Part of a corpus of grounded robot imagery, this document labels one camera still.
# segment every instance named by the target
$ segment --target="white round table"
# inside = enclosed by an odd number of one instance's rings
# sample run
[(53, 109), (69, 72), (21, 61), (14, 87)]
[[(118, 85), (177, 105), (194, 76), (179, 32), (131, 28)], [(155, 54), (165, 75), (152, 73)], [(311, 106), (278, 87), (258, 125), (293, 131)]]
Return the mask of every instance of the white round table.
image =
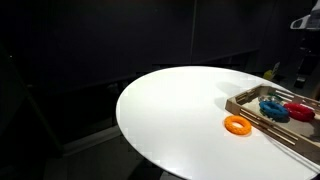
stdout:
[(184, 179), (311, 179), (320, 167), (256, 128), (248, 137), (223, 125), (229, 97), (262, 83), (212, 67), (156, 71), (131, 83), (116, 108), (119, 127), (146, 159)]

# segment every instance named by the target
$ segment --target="wooden tray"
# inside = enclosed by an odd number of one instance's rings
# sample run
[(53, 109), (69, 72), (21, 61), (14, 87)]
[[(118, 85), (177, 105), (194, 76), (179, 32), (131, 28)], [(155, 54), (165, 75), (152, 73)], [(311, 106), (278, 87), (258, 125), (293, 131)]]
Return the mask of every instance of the wooden tray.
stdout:
[[(287, 123), (275, 122), (260, 113), (258, 97), (274, 93), (284, 103), (294, 102), (314, 109), (316, 118), (300, 122), (290, 118)], [(259, 85), (227, 100), (225, 109), (248, 119), (251, 124), (302, 156), (320, 165), (320, 103), (270, 86)]]

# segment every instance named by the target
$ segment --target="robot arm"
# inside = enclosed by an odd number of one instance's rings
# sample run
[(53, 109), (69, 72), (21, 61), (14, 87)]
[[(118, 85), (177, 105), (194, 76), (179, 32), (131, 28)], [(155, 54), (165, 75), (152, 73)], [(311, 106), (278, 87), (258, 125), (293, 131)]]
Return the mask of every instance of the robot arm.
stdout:
[(316, 5), (312, 8), (312, 11), (309, 15), (293, 21), (291, 23), (290, 28), (319, 31), (320, 30), (320, 0), (317, 1)]

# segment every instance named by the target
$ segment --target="blue ring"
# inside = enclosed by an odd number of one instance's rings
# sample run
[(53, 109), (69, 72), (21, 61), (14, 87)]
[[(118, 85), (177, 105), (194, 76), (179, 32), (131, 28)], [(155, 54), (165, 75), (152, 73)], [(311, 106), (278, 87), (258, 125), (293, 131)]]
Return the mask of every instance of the blue ring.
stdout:
[(289, 115), (286, 108), (272, 101), (261, 101), (259, 106), (267, 116), (275, 120), (286, 118)]

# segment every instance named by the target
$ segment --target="orange ring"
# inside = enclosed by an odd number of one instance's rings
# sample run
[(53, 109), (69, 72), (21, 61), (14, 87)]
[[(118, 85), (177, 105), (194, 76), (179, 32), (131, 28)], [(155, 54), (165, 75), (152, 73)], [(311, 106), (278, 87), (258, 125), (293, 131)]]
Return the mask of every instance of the orange ring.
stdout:
[[(240, 124), (242, 127), (234, 126), (233, 122)], [(246, 135), (251, 132), (250, 122), (241, 116), (228, 116), (224, 120), (224, 126), (228, 131), (237, 135)]]

